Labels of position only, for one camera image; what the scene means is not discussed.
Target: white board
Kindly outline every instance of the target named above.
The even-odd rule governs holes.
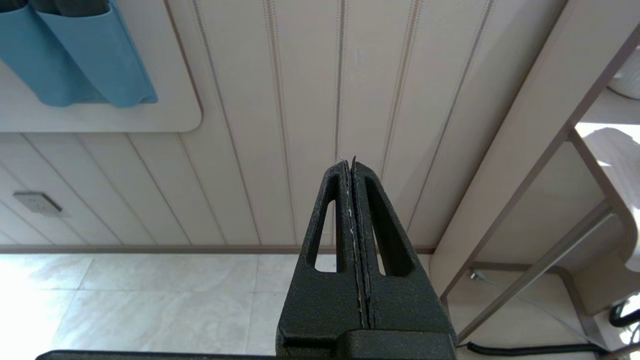
[[[176,132],[196,128],[202,112],[163,0],[118,0],[131,38],[156,90],[156,104],[42,104],[0,61],[0,132]]]

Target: blue wall organizer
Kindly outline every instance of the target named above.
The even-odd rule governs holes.
[[[113,1],[109,11],[65,17],[30,5],[0,13],[0,58],[50,106],[158,101]]]

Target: tile floor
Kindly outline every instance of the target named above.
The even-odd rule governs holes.
[[[273,354],[295,255],[0,255],[0,359],[55,348]],[[425,267],[428,256],[421,256]],[[320,271],[335,257],[319,256]],[[485,272],[508,285],[516,273]],[[500,292],[464,278],[449,297],[459,331]],[[525,292],[580,329],[560,279]],[[512,300],[471,336],[487,346],[581,339],[549,315]],[[459,351],[461,359],[487,359]],[[589,359],[577,354],[557,359]]]

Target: electrical outlet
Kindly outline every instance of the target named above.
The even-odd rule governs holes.
[[[58,204],[42,192],[15,192],[13,197],[34,213],[58,215],[62,211]]]

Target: baseboard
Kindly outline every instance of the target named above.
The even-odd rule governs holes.
[[[418,254],[433,254],[434,247],[416,247]],[[299,254],[299,245],[213,246],[0,246],[0,254]],[[320,246],[318,254],[335,254],[335,247]]]

